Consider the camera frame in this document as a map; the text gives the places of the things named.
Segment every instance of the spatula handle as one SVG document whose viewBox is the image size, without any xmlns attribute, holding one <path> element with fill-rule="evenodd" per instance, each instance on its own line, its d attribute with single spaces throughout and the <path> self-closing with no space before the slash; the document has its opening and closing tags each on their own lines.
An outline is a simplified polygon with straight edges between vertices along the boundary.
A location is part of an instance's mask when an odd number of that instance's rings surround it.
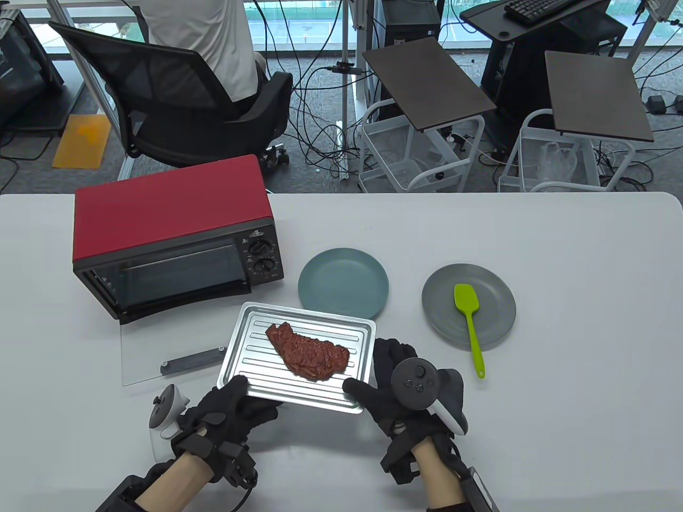
<svg viewBox="0 0 683 512">
<path fill-rule="evenodd" d="M 474 369 L 480 379 L 486 377 L 486 367 L 484 366 L 484 355 L 482 348 L 479 346 L 479 339 L 477 338 L 477 331 L 474 329 L 474 321 L 472 315 L 467 315 L 467 328 L 470 333 L 470 347 L 472 349 L 472 358 L 474 359 Z"/>
</svg>

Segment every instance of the office chair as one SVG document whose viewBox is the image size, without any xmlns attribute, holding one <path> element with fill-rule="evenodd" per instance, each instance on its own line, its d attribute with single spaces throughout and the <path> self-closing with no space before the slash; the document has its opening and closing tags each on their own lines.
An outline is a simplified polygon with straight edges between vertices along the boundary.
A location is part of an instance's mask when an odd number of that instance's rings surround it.
<svg viewBox="0 0 683 512">
<path fill-rule="evenodd" d="M 49 25 L 100 74 L 119 115 L 126 153 L 174 167 L 255 154 L 262 168 L 287 163 L 292 75 L 276 72 L 249 112 L 239 116 L 221 82 L 191 50 L 111 38 L 67 25 Z"/>
</svg>

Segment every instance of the hand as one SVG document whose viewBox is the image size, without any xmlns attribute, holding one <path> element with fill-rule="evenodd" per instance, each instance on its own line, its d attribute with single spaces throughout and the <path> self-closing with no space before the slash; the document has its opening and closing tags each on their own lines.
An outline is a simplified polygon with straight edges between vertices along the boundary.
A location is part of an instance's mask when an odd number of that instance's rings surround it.
<svg viewBox="0 0 683 512">
<path fill-rule="evenodd" d="M 438 417 L 425 410 L 408 409 L 394 396 L 391 374 L 400 362 L 411 357 L 417 357 L 417 353 L 410 345 L 399 343 L 396 339 L 377 338 L 373 353 L 377 389 L 356 379 L 346 379 L 343 384 L 344 392 L 367 409 L 387 436 L 394 438 L 401 433 L 407 439 L 407 449 L 412 449 L 436 433 L 441 433 L 446 438 L 452 436 Z M 410 463 L 414 460 L 412 454 L 407 452 L 389 466 L 396 483 L 409 483 L 416 476 L 410 469 Z"/>
<path fill-rule="evenodd" d="M 176 455 L 176 445 L 191 433 L 206 429 L 204 437 L 213 445 L 222 443 L 244 444 L 254 427 L 277 418 L 277 406 L 282 402 L 248 397 L 249 381 L 243 375 L 235 375 L 221 389 L 213 388 L 196 407 L 189 408 L 178 418 L 182 433 L 171 440 Z M 218 481 L 223 473 L 215 475 Z"/>
</svg>

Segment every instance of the baking tray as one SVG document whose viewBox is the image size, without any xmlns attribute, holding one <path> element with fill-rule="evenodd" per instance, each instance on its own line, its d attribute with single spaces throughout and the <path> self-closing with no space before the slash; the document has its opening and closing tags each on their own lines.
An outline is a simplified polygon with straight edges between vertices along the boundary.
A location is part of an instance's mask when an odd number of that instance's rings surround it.
<svg viewBox="0 0 683 512">
<path fill-rule="evenodd" d="M 296 334 L 348 348 L 346 371 L 317 382 L 294 375 L 266 336 L 268 327 L 283 322 L 288 322 Z M 375 331 L 372 320 L 245 302 L 227 347 L 217 386 L 223 387 L 240 374 L 249 379 L 248 394 L 252 397 L 358 414 L 363 407 L 344 393 L 342 382 L 349 377 L 364 382 L 370 379 Z"/>
</svg>

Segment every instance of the raw meat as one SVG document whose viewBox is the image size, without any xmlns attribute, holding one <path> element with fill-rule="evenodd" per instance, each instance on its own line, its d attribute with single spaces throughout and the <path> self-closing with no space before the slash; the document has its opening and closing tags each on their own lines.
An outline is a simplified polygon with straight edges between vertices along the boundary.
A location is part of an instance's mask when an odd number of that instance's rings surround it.
<svg viewBox="0 0 683 512">
<path fill-rule="evenodd" d="M 295 375 L 311 380 L 327 380 L 333 373 L 344 372 L 348 366 L 347 348 L 331 341 L 300 336 L 287 322 L 280 327 L 275 324 L 268 327 L 266 336 Z"/>
</svg>

